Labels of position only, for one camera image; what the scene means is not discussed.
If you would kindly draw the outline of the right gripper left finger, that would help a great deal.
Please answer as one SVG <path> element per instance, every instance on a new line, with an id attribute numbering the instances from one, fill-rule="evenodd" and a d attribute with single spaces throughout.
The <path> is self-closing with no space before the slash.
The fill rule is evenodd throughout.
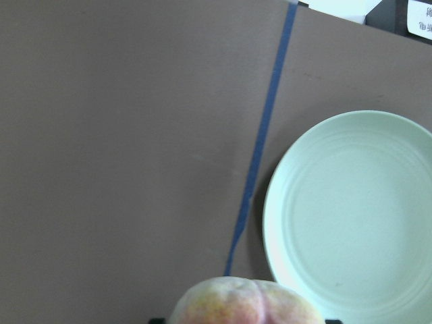
<path id="1" fill-rule="evenodd" d="M 166 324 L 165 318 L 152 318 L 148 321 L 148 324 Z"/>

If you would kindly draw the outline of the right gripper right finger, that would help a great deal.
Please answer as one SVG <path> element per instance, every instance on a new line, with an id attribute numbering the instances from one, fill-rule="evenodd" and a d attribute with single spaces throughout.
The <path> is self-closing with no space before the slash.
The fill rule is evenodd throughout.
<path id="1" fill-rule="evenodd" d="M 343 324 L 339 319 L 326 319 L 325 324 Z"/>

